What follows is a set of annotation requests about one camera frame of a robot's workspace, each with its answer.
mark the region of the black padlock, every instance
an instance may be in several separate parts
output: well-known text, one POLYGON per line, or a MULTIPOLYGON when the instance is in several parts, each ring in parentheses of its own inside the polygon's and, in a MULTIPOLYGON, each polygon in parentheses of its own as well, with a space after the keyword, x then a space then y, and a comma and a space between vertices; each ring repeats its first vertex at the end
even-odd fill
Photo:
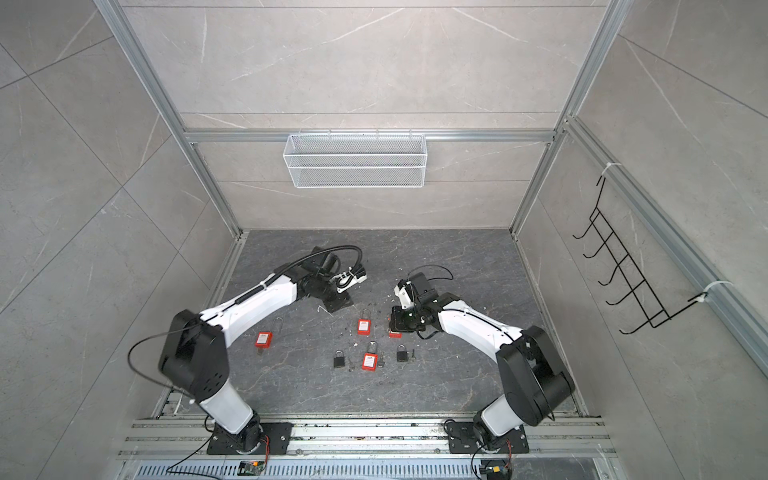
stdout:
POLYGON ((333 355, 333 368, 341 369, 344 367, 344 352, 337 350, 333 355))
POLYGON ((405 345, 401 345, 397 347, 397 361, 398 362, 408 361, 408 350, 406 349, 405 345))

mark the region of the wire mesh basket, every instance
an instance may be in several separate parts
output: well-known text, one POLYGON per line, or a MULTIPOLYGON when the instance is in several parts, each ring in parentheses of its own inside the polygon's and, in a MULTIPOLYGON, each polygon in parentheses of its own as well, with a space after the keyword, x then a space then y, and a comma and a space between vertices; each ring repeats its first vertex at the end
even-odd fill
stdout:
POLYGON ((423 187, 424 135, 293 134, 283 158, 296 188, 423 187))

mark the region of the red padlock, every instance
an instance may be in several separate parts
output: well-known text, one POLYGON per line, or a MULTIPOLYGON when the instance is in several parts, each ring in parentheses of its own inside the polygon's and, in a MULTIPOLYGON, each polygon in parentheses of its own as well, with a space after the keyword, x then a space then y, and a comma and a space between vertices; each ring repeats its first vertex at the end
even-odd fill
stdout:
POLYGON ((360 368, 369 372, 375 372, 376 363, 378 362, 379 356, 376 355, 376 342, 370 342, 368 344, 368 352, 362 356, 362 366, 360 368))
POLYGON ((371 334, 371 313, 367 309, 363 309, 360 313, 360 320, 357 321, 357 333, 358 335, 371 334))
POLYGON ((270 348, 270 344, 272 343, 272 332, 259 332, 259 335, 256 337, 256 347, 260 349, 268 349, 270 348))

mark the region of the black mounting plate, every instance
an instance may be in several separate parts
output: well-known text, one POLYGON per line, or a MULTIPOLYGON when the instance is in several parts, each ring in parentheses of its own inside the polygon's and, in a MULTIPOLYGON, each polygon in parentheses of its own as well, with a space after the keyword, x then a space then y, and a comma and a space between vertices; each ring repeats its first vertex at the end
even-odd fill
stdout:
MULTIPOLYGON (((293 423, 262 422, 260 425, 263 434, 270 437, 270 455, 285 455, 288 452, 288 442, 290 442, 293 423)), ((266 443, 262 442, 250 455, 264 455, 265 451, 266 443)), ((238 451, 227 441, 225 435, 214 435, 208 443, 206 453, 208 455, 239 455, 238 451)))
MULTIPOLYGON (((449 431, 458 436, 448 437, 448 447, 451 453, 468 453, 473 454, 478 449, 477 438, 475 437, 475 431, 472 428, 472 422, 452 422, 449 423, 449 431)), ((509 453, 507 448, 507 442, 512 446, 512 453, 528 453, 528 436, 525 434, 525 428, 520 425, 519 430, 512 429, 507 435, 499 437, 498 443, 502 444, 502 447, 498 450, 498 453, 509 453)))

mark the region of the robotic arm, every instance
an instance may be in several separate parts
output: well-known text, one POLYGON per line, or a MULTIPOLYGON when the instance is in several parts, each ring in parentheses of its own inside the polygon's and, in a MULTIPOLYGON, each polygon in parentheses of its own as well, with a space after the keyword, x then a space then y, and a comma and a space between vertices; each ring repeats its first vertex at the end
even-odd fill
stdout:
POLYGON ((393 332, 423 332, 427 326, 456 335, 498 364, 504 394, 474 417, 480 446, 497 449, 523 423, 536 426, 574 391, 571 374, 546 332, 519 329, 472 309, 452 293, 438 294, 423 273, 395 287, 393 332))
POLYGON ((226 439, 239 453, 253 452, 262 438, 260 420, 230 383, 227 348, 272 312, 305 296, 321 299, 330 313, 352 305, 346 291, 366 279, 361 261, 362 251, 353 245, 315 247, 310 255, 278 267, 254 288, 219 306, 199 314, 178 313, 171 321, 160 371, 215 420, 214 436, 226 439), (355 264, 341 273, 333 253, 338 250, 357 252, 355 264))

